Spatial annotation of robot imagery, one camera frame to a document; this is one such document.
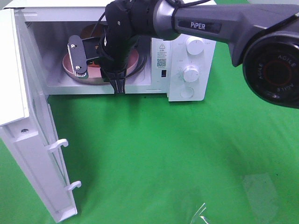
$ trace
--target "microwave door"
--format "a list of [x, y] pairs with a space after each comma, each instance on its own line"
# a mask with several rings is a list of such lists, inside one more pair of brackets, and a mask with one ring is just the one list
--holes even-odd
[[0, 37], [0, 137], [54, 220], [60, 222], [77, 214], [72, 190], [81, 182], [70, 184], [61, 151], [68, 142], [58, 139], [37, 79], [38, 54], [28, 26], [21, 10], [0, 11], [4, 34]]

